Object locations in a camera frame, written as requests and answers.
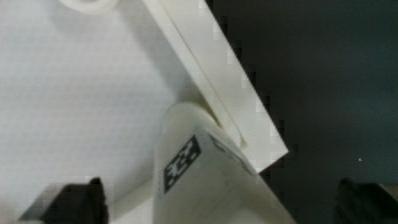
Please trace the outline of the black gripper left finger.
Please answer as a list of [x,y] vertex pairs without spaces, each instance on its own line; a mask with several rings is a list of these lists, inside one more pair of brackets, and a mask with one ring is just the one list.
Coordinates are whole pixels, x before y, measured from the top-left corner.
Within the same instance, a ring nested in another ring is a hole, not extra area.
[[85,184],[66,184],[60,191],[46,189],[19,221],[41,224],[108,224],[108,206],[101,178]]

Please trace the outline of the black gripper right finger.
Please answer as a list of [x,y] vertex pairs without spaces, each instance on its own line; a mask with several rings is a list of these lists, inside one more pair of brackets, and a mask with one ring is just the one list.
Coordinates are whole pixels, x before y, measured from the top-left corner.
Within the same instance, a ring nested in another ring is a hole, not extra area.
[[332,224],[398,224],[398,183],[339,181]]

